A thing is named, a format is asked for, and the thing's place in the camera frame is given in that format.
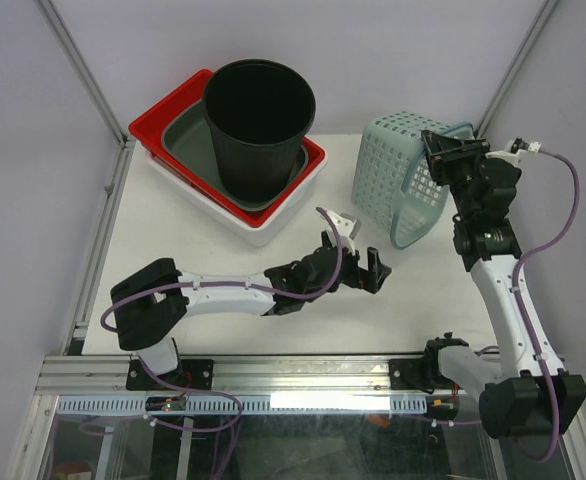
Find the teal perforated plastic basket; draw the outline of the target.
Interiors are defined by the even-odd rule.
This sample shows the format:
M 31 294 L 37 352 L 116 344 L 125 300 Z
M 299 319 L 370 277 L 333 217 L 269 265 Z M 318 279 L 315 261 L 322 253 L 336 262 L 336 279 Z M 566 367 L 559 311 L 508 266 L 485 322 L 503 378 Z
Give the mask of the teal perforated plastic basket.
M 432 180 L 421 132 L 473 137 L 469 122 L 446 124 L 408 111 L 373 119 L 362 133 L 351 200 L 404 250 L 439 221 L 449 191 Z

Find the large black plastic bucket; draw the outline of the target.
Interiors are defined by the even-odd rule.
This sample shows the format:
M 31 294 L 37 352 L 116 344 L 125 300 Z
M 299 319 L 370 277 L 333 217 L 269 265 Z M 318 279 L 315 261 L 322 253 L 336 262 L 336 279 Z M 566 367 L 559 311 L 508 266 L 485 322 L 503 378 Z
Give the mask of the large black plastic bucket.
M 227 191 L 262 202 L 286 188 L 316 114 L 307 80 L 275 61 L 238 60 L 214 72 L 202 104 Z

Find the red plastic tray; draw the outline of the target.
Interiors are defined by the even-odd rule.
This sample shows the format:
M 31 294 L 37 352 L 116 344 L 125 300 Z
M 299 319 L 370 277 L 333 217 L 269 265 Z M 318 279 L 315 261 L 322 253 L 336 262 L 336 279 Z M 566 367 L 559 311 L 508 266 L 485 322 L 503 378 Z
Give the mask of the red plastic tray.
M 129 125 L 129 132 L 139 140 L 148 152 L 162 161 L 172 173 L 177 174 L 179 179 L 185 180 L 190 186 L 196 188 L 198 192 L 205 194 L 249 226 L 258 227 L 265 222 L 267 215 L 273 213 L 283 203 L 284 198 L 292 193 L 294 188 L 301 184 L 302 180 L 309 176 L 311 168 L 319 164 L 320 150 L 323 149 L 309 138 L 303 139 L 296 166 L 289 177 L 288 184 L 284 188 L 283 195 L 265 210 L 247 212 L 225 201 L 220 194 L 215 193 L 211 187 L 205 185 L 202 180 L 198 179 L 190 171 L 184 171 L 162 146 L 162 134 L 166 127 L 183 110 L 197 100 L 202 100 L 205 86 L 212 75 L 213 72 L 208 69 L 202 69 L 195 73 L 164 99 L 134 120 Z

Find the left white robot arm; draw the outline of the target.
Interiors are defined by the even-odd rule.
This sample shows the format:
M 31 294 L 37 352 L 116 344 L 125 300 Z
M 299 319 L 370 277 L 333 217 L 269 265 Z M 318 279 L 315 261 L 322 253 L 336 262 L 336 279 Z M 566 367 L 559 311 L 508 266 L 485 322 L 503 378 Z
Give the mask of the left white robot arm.
M 148 367 L 148 377 L 171 388 L 182 377 L 173 328 L 188 317 L 234 313 L 283 316 L 344 285 L 376 294 L 392 273 L 379 252 L 367 249 L 367 266 L 360 254 L 327 237 L 300 260 L 261 273 L 215 277 L 177 268 L 172 258 L 148 264 L 110 291 L 112 305 L 101 315 L 103 329 L 117 335 L 119 348 L 136 354 Z

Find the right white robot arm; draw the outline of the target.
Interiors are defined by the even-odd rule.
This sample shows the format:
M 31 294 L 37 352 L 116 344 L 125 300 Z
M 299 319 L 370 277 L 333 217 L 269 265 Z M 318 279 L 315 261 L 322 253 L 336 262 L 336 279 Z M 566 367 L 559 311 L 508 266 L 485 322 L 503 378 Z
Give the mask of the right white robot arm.
M 551 346 L 528 292 L 522 252 L 508 218 L 522 171 L 522 152 L 535 143 L 516 139 L 493 151 L 482 139 L 421 133 L 433 182 L 448 188 L 456 214 L 454 247 L 484 301 L 497 340 L 495 371 L 463 340 L 445 335 L 427 343 L 421 378 L 432 387 L 452 381 L 478 403 L 492 438 L 521 439 L 568 429 L 586 398 L 586 384 L 571 374 Z

